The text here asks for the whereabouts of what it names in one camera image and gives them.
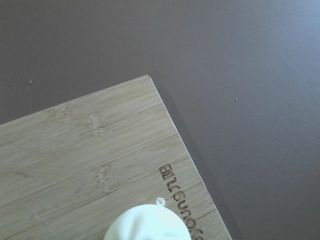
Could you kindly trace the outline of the white steamed bun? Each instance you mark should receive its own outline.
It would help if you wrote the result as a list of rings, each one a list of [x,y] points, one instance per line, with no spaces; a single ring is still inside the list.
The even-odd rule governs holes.
[[[181,218],[166,208],[158,197],[154,204],[142,204],[122,213],[110,225],[105,240],[190,240]]]

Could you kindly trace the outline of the bamboo cutting board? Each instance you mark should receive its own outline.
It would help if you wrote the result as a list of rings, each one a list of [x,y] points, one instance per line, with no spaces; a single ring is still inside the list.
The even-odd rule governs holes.
[[[231,238],[148,75],[0,127],[3,240],[101,240],[157,198],[193,240]]]

